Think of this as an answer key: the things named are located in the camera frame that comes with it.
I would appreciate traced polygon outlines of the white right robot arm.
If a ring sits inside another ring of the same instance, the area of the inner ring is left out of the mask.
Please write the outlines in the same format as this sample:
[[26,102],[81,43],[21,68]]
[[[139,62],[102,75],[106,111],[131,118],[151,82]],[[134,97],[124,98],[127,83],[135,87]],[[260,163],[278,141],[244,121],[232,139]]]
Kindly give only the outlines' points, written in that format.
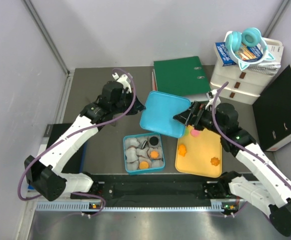
[[291,180],[265,155],[252,135],[240,127],[233,105],[221,103],[220,90],[209,92],[207,102],[194,101],[173,117],[195,130],[209,130],[220,135],[222,148],[244,164],[262,184],[258,187],[242,174],[230,171],[218,182],[219,193],[244,199],[259,209],[283,236],[291,237]]

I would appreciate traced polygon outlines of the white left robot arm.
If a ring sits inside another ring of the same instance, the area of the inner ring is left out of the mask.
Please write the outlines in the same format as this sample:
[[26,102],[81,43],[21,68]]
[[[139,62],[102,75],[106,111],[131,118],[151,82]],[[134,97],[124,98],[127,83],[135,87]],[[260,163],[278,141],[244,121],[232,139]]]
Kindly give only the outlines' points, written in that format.
[[99,186],[89,173],[64,173],[71,157],[104,126],[126,115],[136,115],[145,109],[138,100],[133,77],[113,70],[111,81],[102,88],[94,102],[87,104],[72,125],[58,140],[37,157],[29,156],[24,161],[22,180],[33,187],[40,196],[55,201],[62,194],[83,193],[87,198],[98,195]]

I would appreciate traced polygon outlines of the metal serving tongs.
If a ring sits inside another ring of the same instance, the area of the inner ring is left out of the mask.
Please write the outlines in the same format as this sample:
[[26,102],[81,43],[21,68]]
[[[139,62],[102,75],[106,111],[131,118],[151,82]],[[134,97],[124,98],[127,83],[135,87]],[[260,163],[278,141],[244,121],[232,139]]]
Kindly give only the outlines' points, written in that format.
[[112,124],[117,115],[116,106],[98,96],[94,102],[87,104],[80,115],[90,119],[91,124]]

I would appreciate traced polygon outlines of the black sandwich cookie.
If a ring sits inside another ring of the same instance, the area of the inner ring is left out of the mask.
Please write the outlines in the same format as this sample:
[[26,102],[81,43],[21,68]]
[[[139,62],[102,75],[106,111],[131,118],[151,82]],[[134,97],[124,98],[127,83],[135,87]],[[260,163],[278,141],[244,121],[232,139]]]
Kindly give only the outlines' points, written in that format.
[[151,146],[152,148],[156,148],[159,145],[160,140],[157,136],[151,136],[148,139],[148,143],[149,143],[149,146]]
[[143,150],[146,146],[148,145],[148,141],[145,140],[142,144],[141,144],[141,149]]

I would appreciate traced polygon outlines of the blue tin lid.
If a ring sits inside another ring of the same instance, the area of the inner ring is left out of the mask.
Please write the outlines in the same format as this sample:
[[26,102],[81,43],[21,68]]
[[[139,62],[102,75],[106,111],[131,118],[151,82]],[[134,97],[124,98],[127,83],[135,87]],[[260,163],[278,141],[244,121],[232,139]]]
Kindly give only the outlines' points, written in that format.
[[188,98],[160,91],[151,91],[145,102],[139,125],[142,129],[173,138],[181,138],[185,126],[173,119],[191,105]]

